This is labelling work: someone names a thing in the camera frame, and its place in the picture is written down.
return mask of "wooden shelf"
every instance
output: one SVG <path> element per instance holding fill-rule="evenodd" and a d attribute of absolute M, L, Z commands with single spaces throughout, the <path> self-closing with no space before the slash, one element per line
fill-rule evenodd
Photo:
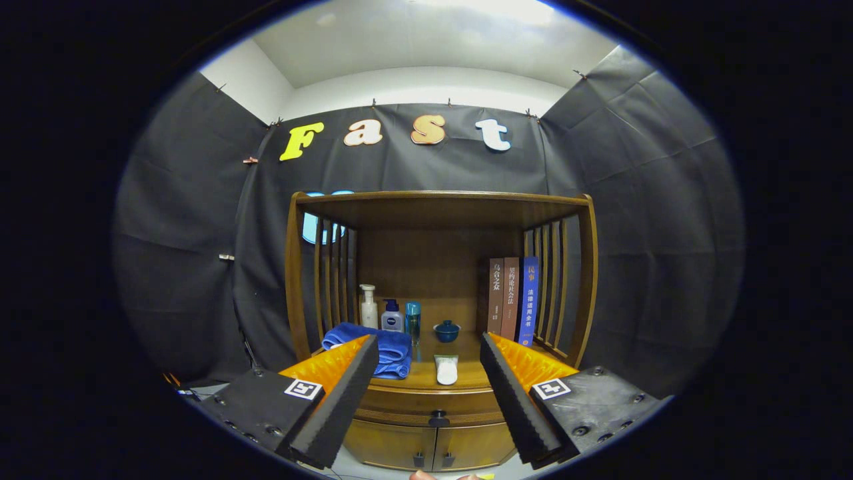
<path fill-rule="evenodd" d="M 316 244 L 306 259 L 302 239 L 307 214 L 318 218 Z M 568 222 L 577 216 L 580 289 L 567 351 L 560 351 L 569 274 Z M 341 236 L 341 226 L 346 227 Z M 490 257 L 538 256 L 542 294 L 532 346 L 577 367 L 586 349 L 598 282 L 595 212 L 587 195 L 574 198 L 474 191 L 381 191 L 335 196 L 293 194 L 287 219 L 287 315 L 299 360 L 341 322 L 361 324 L 357 285 L 376 286 L 375 300 L 421 303 L 421 345 L 413 348 L 409 375 L 374 378 L 345 445 L 361 461 L 391 468 L 451 471 L 503 462 L 514 450 L 501 409 L 479 361 L 476 331 L 478 264 Z M 557 289 L 555 278 L 561 278 Z M 303 276 L 313 293 L 303 291 Z M 308 318 L 305 305 L 313 305 Z M 459 337 L 441 343 L 432 326 L 451 319 Z M 457 354 L 458 379 L 436 380 L 435 354 Z M 430 419 L 443 411 L 450 426 Z M 453 454 L 456 460 L 447 460 Z"/>
<path fill-rule="evenodd" d="M 473 191 L 378 191 L 302 196 L 307 214 L 356 229 L 527 230 L 577 214 L 588 197 Z"/>

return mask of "letter s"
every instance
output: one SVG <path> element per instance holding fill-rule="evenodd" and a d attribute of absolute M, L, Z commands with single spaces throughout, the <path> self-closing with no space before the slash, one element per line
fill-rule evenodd
<path fill-rule="evenodd" d="M 441 115 L 421 115 L 412 126 L 412 142 L 417 144 L 435 144 L 444 140 L 444 117 Z"/>

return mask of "brown book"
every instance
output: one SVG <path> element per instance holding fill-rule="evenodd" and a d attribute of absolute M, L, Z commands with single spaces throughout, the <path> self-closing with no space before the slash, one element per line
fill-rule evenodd
<path fill-rule="evenodd" d="M 478 269 L 477 332 L 501 334 L 503 321 L 503 258 L 480 262 Z"/>
<path fill-rule="evenodd" d="M 503 259 L 503 320 L 501 337 L 515 341 L 515 327 L 519 319 L 519 257 Z"/>

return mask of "folded towel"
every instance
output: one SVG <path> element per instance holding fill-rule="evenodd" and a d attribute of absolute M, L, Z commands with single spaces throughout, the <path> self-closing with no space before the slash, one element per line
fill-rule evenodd
<path fill-rule="evenodd" d="M 322 339 L 326 350 L 365 335 L 376 335 L 379 343 L 379 365 L 374 376 L 378 378 L 406 378 L 412 363 L 412 336 L 399 331 L 377 330 L 343 322 L 330 330 Z"/>
<path fill-rule="evenodd" d="M 406 378 L 409 375 L 409 368 L 412 366 L 412 355 L 406 355 L 406 358 L 392 363 L 380 363 L 376 366 L 374 372 L 375 378 L 392 378 L 398 380 Z"/>

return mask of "cabinet door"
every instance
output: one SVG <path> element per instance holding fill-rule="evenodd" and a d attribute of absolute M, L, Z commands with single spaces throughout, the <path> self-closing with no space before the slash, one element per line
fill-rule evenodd
<path fill-rule="evenodd" d="M 354 419 L 346 432 L 344 447 L 357 460 L 369 465 L 430 471 L 435 454 L 435 430 Z"/>
<path fill-rule="evenodd" d="M 432 471 L 500 465 L 515 453 L 507 424 L 438 429 Z"/>

